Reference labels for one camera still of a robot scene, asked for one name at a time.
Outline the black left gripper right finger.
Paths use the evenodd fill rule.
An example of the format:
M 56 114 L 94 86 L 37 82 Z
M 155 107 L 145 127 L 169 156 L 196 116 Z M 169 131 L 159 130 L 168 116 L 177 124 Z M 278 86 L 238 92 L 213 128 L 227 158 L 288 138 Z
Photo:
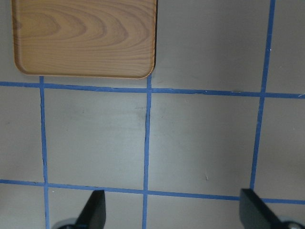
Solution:
M 286 228 L 286 225 L 252 189 L 240 190 L 239 218 L 245 229 Z

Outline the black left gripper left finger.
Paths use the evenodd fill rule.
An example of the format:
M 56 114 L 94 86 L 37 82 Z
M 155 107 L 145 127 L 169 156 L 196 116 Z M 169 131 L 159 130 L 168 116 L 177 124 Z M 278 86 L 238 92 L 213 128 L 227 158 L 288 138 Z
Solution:
M 95 190 L 77 218 L 76 229 L 103 229 L 105 226 L 105 192 Z

